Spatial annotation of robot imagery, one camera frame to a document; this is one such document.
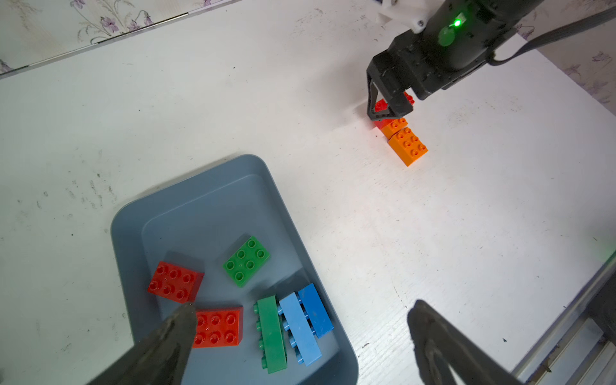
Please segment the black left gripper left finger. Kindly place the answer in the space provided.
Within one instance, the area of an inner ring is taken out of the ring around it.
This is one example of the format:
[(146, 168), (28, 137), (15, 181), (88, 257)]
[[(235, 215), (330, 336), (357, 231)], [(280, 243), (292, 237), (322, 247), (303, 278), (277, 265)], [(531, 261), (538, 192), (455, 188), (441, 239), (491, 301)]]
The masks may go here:
[(197, 331), (196, 308), (180, 305), (91, 384), (180, 384)]

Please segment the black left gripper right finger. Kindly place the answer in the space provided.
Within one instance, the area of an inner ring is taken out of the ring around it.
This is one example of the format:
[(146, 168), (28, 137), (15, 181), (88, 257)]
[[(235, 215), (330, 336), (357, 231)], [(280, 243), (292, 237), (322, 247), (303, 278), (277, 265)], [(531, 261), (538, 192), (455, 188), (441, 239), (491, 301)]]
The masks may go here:
[(423, 383), (520, 383), (424, 300), (410, 309), (407, 324)]

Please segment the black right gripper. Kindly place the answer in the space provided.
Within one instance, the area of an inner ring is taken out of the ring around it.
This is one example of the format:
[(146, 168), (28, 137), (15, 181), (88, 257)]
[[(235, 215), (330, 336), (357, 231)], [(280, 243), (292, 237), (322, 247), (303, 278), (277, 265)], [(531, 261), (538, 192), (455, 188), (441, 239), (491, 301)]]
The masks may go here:
[(444, 1), (421, 33), (408, 28), (368, 65), (368, 117), (403, 118), (407, 90), (424, 100), (472, 74), (527, 14), (527, 1)]

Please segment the orange lego brick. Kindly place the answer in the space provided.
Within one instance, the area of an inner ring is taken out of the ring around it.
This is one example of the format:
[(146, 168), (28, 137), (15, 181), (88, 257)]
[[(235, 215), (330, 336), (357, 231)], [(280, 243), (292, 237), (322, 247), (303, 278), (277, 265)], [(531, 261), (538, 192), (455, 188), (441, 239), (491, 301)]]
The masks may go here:
[(385, 120), (385, 122), (380, 125), (381, 133), (383, 133), (388, 140), (404, 128), (407, 128), (407, 120), (404, 118)]
[(408, 167), (428, 152), (428, 148), (410, 128), (402, 128), (394, 134), (388, 144)]

